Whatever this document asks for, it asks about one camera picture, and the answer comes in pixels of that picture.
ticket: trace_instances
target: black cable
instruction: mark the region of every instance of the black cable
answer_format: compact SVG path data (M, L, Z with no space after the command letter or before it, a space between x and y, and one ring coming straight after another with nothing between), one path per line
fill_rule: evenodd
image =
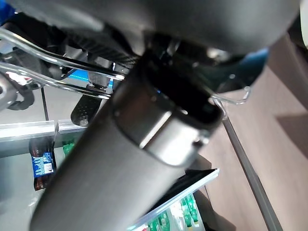
M41 93L42 93L42 100L43 100L43 107L44 107L44 113L45 113L45 120L48 121L49 120L49 116L48 116L48 111L47 111L47 105L46 105L46 98L45 98L45 92L44 92L44 87L42 87L40 89Z

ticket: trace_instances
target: beverage cooler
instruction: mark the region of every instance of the beverage cooler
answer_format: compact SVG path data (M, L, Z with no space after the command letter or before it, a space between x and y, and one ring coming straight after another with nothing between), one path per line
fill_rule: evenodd
M0 125L0 230L28 230L44 188L83 131L70 120ZM127 230L204 231L193 192L218 173L219 169L183 172L170 190Z

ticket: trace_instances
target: plastic bottle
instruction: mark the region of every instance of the plastic bottle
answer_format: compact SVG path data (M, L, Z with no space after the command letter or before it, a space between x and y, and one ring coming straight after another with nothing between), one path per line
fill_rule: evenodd
M68 143L66 145L63 145L63 152L64 152L65 156L67 156L71 152L71 150L73 149L74 145L75 144L73 142L70 142L70 143Z
M149 223L150 231L159 231L157 219L152 220Z
M32 159L34 189L45 189L56 170L52 138L32 138L29 142L29 152Z
M170 222L166 211L158 216L158 222L162 231L170 231Z
M171 215L173 216L173 220L175 221L177 225L178 231L184 231L186 225L184 222L183 211L181 208L180 201L177 201L173 203L173 205L170 206L170 212L171 212Z
M187 206L185 198L183 198L181 200L181 207L182 207L185 223L186 223L187 227L191 227L192 226L192 217L191 217L191 214L188 210L188 206Z
M193 195L189 194L185 200L194 223L198 223L198 210Z

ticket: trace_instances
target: metal rod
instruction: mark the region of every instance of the metal rod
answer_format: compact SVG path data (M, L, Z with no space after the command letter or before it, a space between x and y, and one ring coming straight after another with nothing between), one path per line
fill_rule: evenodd
M13 72L13 73L16 73L16 74L21 75L21 76L30 77L30 78L32 78L32 79L34 79L34 80L36 80L40 83L43 83L47 86L51 86L51 87L55 87L55 88L59 88L59 89L63 89L63 90L68 90L68 91L72 91L72 92L76 92L76 93L80 93L80 94L84 94L84 95L88 95L88 96L100 98L100 99L108 100L111 97L111 95L109 95L109 94L102 93L102 92L99 92L99 91L90 90L90 89L75 86L75 85L71 85L71 84L68 84L68 83L64 83L64 82L58 81L56 79L50 78L48 76L42 75L40 73L31 71L31 70L26 69L24 67L15 66L13 64L7 64L7 63L0 62L0 69L4 70L6 72L7 71Z
M0 39L7 40L16 45L16 47L24 50L25 52L28 52L49 63L53 63L59 66L67 66L79 70L91 71L104 75L105 77L117 79L120 81L124 79L124 76L120 72L116 72L101 66L85 63L79 60L66 58L61 55L44 50L43 48L4 28L0 28Z
M252 167L244 148L241 145L239 138L237 137L235 130L228 117L223 121L223 125L227 131L229 139L235 150L235 153L242 165L246 178L249 182L251 190L256 198L262 213L263 219L269 231L283 231L281 224L275 214L273 207L271 206L270 200L266 195L263 185Z

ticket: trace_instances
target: black rubber grip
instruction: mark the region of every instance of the black rubber grip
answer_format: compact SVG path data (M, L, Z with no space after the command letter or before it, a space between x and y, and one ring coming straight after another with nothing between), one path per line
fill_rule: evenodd
M87 95L81 96L71 114L73 124L87 127L100 108L101 101Z

